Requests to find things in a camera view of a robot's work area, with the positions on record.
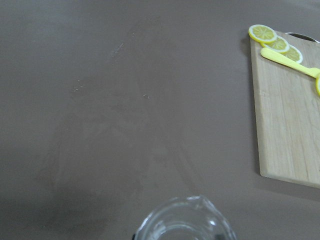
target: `cutting board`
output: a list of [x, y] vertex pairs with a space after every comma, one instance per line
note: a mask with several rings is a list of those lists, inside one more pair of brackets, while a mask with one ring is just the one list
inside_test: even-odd
[[[320, 43], [278, 32], [320, 68]], [[260, 174], [320, 188], [320, 97], [315, 79], [260, 55], [250, 39]]]

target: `wood grain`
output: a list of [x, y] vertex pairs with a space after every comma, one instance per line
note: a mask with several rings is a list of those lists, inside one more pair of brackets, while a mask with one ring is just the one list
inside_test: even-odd
[[[282, 32], [302, 55], [302, 65], [320, 67], [320, 43]], [[320, 188], [320, 97], [315, 79], [260, 55], [250, 39], [260, 174]]]

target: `cutting board edge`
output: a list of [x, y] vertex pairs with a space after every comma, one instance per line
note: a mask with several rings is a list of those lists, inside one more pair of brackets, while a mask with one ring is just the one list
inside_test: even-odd
[[258, 81], [258, 72], [257, 69], [257, 61], [255, 58], [255, 41], [250, 38], [250, 50], [251, 50], [251, 66], [252, 66], [252, 84], [253, 84], [253, 96], [254, 96], [254, 111], [255, 111], [255, 121], [256, 121], [256, 134], [257, 134], [257, 143], [258, 143], [258, 156], [259, 156], [259, 166], [260, 166], [260, 175], [264, 176], [265, 169], [268, 168], [266, 165], [266, 154], [264, 149], [265, 146], [265, 134], [263, 121], [263, 113], [261, 111], [261, 95], [260, 95], [260, 87]]
[[278, 176], [278, 175], [275, 175], [272, 173], [268, 173], [268, 171], [260, 172], [260, 174], [261, 174], [261, 176], [263, 176], [265, 178], [275, 179], [275, 180], [279, 180], [279, 181], [283, 181], [283, 182], [287, 182], [287, 183], [299, 184], [299, 185], [304, 185], [304, 186], [320, 189], [320, 184], [316, 183], [316, 182], [303, 181], [301, 179], [294, 179], [294, 178], [289, 178], [289, 177], [281, 177], [281, 176]]

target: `glass measuring cup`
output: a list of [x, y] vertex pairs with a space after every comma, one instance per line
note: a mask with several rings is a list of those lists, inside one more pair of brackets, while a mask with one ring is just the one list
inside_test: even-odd
[[225, 217], [204, 196], [173, 198], [158, 206], [134, 240], [237, 240]]

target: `yellow lemon slice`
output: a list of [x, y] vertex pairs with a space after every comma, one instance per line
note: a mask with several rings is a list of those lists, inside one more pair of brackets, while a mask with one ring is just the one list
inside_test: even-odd
[[290, 49], [289, 43], [285, 40], [282, 36], [277, 36], [276, 40], [271, 43], [261, 43], [262, 47], [270, 48], [273, 51], [278, 53], [285, 53], [288, 52]]
[[252, 25], [248, 32], [250, 37], [259, 43], [272, 43], [277, 39], [275, 30], [261, 24]]
[[286, 56], [287, 58], [296, 61], [298, 64], [300, 64], [303, 61], [303, 57], [301, 52], [292, 45], [289, 45], [289, 51], [282, 53], [284, 56]]
[[318, 95], [320, 96], [320, 74], [317, 76], [315, 80], [315, 89]]

